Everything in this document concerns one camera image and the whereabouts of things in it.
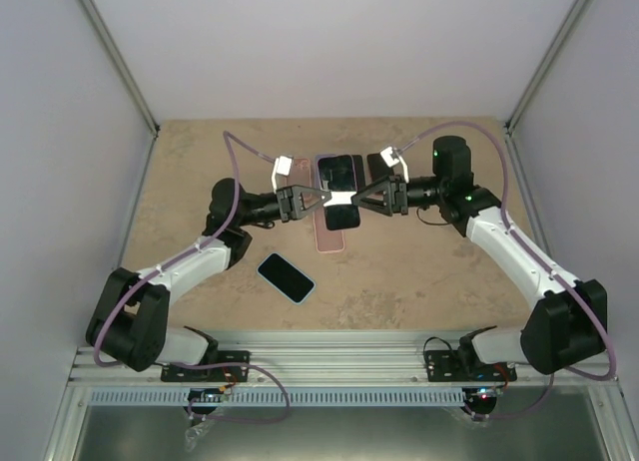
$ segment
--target white clip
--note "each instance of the white clip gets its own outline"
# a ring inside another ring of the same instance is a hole
[[[510,223],[510,226],[506,229],[506,234],[511,234],[513,231],[517,231],[517,225],[512,220],[512,218],[508,215],[508,213],[506,213],[506,218],[508,219],[508,222]]]
[[[278,190],[278,175],[288,177],[291,172],[291,166],[293,165],[293,158],[285,155],[276,158],[273,164],[273,172],[271,173],[271,184],[273,185],[273,191]]]
[[[325,207],[333,205],[352,205],[352,197],[356,192],[330,192],[330,200],[323,204]]]
[[[394,167],[397,164],[401,164],[404,181],[407,183],[409,182],[408,165],[399,153],[398,149],[396,149],[395,147],[386,147],[381,152],[379,152],[379,154],[389,167]]]

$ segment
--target clear plastic bag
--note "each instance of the clear plastic bag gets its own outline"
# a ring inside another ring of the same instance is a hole
[[[219,407],[215,410],[215,414],[216,416],[224,415],[225,408],[223,408],[222,406]],[[205,421],[202,421],[201,423],[188,428],[184,433],[184,450],[187,453],[191,453],[194,449],[196,449],[198,442],[207,434],[209,434],[211,428],[213,428],[213,426],[218,423],[219,421],[216,418],[208,418]]]

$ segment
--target gray floor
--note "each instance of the gray floor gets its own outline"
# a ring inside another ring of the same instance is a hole
[[[513,388],[499,409],[517,410],[537,394]],[[608,459],[588,401],[575,391],[556,390],[538,413],[488,425],[458,409],[299,408],[273,426],[219,423],[191,453],[188,425],[176,408],[92,408],[76,461]]]

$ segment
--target black smartphone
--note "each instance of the black smartphone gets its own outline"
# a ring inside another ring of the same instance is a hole
[[[352,166],[355,170],[355,187],[361,190],[366,186],[366,173],[363,169],[363,157],[361,155],[351,155]]]
[[[303,303],[316,287],[315,282],[277,253],[267,256],[258,274],[294,304]]]
[[[318,160],[320,186],[332,192],[356,192],[355,170],[350,155]],[[353,205],[335,205],[324,208],[326,228],[330,231],[359,227],[359,209]]]
[[[369,154],[366,156],[366,161],[368,162],[371,182],[394,175],[394,170],[386,164],[380,154]]]

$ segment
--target phone screen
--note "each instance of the phone screen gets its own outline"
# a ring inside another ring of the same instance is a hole
[[[355,192],[355,171],[350,155],[329,157],[318,161],[318,175],[321,188],[333,192]],[[359,227],[359,209],[353,205],[324,208],[326,227],[333,230],[356,229]]]
[[[277,253],[267,256],[258,273],[274,288],[295,304],[302,303],[316,284]]]

